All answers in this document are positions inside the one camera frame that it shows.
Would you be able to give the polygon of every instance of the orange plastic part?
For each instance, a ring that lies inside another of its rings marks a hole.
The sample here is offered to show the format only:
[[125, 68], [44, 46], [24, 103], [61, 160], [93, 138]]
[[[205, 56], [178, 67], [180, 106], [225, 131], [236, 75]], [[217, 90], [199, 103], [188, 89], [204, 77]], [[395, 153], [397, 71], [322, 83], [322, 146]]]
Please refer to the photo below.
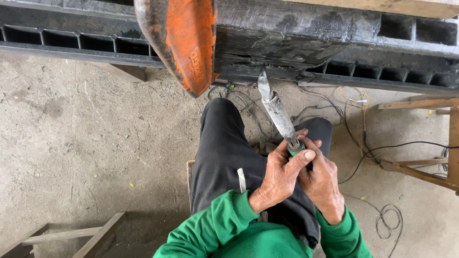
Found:
[[166, 44], [171, 48], [184, 90], [201, 95], [215, 80], [213, 57], [217, 11], [212, 0], [169, 0]]

